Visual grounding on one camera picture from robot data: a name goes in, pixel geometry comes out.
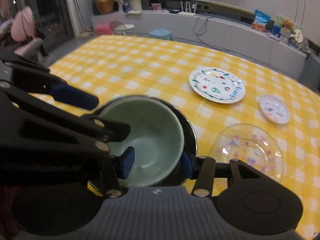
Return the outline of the clear glass plate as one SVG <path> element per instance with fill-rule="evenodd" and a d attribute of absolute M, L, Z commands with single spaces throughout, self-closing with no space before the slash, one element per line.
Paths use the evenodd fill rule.
<path fill-rule="evenodd" d="M 212 146 L 218 163 L 239 159 L 277 182 L 284 174 L 283 155 L 277 142 L 266 131 L 251 124 L 224 128 Z"/>

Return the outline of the white fruity painted plate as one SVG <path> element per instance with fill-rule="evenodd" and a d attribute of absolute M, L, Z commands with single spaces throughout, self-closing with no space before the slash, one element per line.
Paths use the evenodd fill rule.
<path fill-rule="evenodd" d="M 222 104 L 239 102 L 246 92 L 236 75 L 220 68 L 198 67 L 190 73 L 189 84 L 203 98 Z"/>

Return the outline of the small white sticker plate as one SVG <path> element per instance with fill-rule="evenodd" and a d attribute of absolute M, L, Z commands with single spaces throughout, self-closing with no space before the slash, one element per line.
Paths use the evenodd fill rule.
<path fill-rule="evenodd" d="M 277 125 L 285 125 L 290 121 L 290 112 L 278 97 L 270 94 L 262 95 L 259 100 L 259 106 L 262 114 Z"/>

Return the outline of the yellow checkered tablecloth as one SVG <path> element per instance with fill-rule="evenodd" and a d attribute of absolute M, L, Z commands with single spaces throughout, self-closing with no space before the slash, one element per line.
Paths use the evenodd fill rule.
<path fill-rule="evenodd" d="M 206 100 L 189 85 L 198 67 L 236 75 L 244 98 L 231 105 Z M 237 56 L 189 44 L 137 36 L 99 36 L 51 66 L 69 84 L 95 94 L 101 104 L 123 95 L 145 94 L 176 106 L 191 122 L 199 155 L 212 155 L 219 133 L 237 123 L 253 124 L 278 143 L 284 159 L 282 184 L 299 196 L 303 216 L 297 231 L 319 233 L 319 96 L 295 80 Z M 290 121 L 277 125 L 261 112 L 259 98 L 270 94 L 285 103 Z"/>

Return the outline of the pink basket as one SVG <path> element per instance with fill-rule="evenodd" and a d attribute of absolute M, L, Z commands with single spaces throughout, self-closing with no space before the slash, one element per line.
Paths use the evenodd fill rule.
<path fill-rule="evenodd" d="M 110 26 L 110 22 L 103 21 L 101 24 L 94 27 L 94 31 L 98 36 L 101 35 L 113 35 L 113 29 Z"/>

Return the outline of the white small chair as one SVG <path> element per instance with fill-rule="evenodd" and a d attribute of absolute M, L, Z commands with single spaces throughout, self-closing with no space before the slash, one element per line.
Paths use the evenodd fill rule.
<path fill-rule="evenodd" d="M 115 34 L 126 35 L 127 33 L 131 33 L 135 35 L 135 27 L 134 24 L 125 24 L 119 21 L 110 22 L 110 28 Z"/>

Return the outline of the golden vase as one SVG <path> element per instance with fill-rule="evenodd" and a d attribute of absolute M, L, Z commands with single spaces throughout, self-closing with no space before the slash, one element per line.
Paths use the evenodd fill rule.
<path fill-rule="evenodd" d="M 109 14 L 113 11 L 114 0 L 95 0 L 95 5 L 101 14 Z"/>

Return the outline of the blue plastic stool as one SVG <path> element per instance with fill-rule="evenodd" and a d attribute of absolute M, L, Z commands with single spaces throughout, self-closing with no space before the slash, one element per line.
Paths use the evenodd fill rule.
<path fill-rule="evenodd" d="M 149 38 L 172 41 L 172 32 L 165 29 L 152 30 L 148 33 L 148 36 Z"/>

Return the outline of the white wifi router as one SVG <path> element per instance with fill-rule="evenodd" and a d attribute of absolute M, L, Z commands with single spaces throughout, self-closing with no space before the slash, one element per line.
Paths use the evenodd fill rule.
<path fill-rule="evenodd" d="M 197 9 L 197 2 L 191 4 L 190 1 L 180 1 L 180 11 L 178 12 L 179 15 L 183 16 L 195 16 L 196 9 Z"/>

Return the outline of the grey trash bin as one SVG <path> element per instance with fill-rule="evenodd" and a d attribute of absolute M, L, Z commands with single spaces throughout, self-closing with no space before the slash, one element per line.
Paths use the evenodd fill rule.
<path fill-rule="evenodd" d="M 305 62 L 304 69 L 298 79 L 298 82 L 315 92 L 319 88 L 319 81 L 320 81 L 319 56 L 310 54 Z"/>

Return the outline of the blue snack bag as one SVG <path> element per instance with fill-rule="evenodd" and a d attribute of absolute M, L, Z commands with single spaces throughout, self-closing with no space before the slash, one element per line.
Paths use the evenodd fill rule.
<path fill-rule="evenodd" d="M 259 10 L 255 10 L 254 13 L 254 20 L 251 24 L 251 28 L 264 33 L 265 29 L 266 29 L 266 25 L 268 24 L 268 22 L 270 21 L 270 16 L 268 16 L 267 14 L 259 11 Z"/>

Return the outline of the teddy bear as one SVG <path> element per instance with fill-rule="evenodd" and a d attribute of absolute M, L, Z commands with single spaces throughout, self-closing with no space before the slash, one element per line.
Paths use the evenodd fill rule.
<path fill-rule="evenodd" d="M 287 19 L 287 18 L 284 19 L 283 22 L 282 22 L 282 28 L 287 29 L 289 31 L 292 30 L 293 26 L 294 26 L 294 23 L 291 20 Z"/>

